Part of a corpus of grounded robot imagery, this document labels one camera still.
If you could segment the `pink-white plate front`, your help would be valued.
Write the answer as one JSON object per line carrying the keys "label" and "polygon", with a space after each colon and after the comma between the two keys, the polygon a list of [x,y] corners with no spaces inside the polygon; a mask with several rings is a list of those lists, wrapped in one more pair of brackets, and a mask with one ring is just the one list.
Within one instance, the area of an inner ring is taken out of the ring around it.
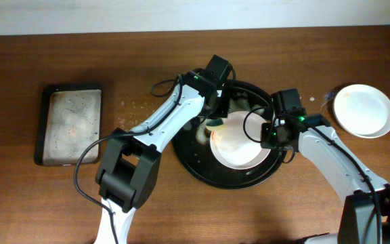
{"label": "pink-white plate front", "polygon": [[236,111],[223,120],[223,125],[210,135],[213,156],[230,169],[250,169],[267,159],[270,149],[250,140],[243,130],[248,111]]}

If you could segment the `grey-green plate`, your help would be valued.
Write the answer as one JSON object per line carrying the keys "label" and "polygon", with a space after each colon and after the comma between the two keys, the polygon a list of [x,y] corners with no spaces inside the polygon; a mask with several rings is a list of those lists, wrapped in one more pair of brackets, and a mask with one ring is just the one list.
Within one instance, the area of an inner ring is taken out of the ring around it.
{"label": "grey-green plate", "polygon": [[378,138],[390,132],[390,120],[346,119],[339,124],[345,131],[360,138]]}

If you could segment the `green yellow sponge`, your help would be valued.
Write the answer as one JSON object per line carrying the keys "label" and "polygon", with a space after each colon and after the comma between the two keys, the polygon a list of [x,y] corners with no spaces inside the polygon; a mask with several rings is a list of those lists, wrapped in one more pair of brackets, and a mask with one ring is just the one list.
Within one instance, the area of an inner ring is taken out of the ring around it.
{"label": "green yellow sponge", "polygon": [[206,123],[206,129],[209,131],[217,131],[224,126],[223,119],[212,119]]}

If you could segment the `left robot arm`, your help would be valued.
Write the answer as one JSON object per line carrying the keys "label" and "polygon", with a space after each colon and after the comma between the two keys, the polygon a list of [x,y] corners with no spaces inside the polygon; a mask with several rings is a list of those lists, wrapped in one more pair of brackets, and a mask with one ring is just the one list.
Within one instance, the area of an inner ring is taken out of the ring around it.
{"label": "left robot arm", "polygon": [[95,176],[102,208],[96,243],[127,242],[135,211],[156,185],[165,146],[193,118],[216,112],[228,77],[234,74],[198,69],[179,75],[151,117],[130,131],[116,129],[103,139],[107,145]]}

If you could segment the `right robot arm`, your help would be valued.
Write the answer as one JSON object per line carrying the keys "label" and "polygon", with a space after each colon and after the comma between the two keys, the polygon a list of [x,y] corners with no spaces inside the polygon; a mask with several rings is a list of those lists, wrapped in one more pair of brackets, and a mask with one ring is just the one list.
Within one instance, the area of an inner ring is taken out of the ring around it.
{"label": "right robot arm", "polygon": [[261,147],[300,153],[344,203],[338,232],[300,243],[390,243],[390,184],[366,167],[320,114],[281,114],[261,126]]}

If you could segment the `white plate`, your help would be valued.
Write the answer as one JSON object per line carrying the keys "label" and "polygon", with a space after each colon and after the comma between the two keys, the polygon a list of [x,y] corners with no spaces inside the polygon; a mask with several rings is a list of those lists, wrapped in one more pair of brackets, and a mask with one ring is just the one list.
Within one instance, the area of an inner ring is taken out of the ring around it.
{"label": "white plate", "polygon": [[336,120],[390,120],[390,99],[375,87],[354,84],[341,89],[333,101]]}

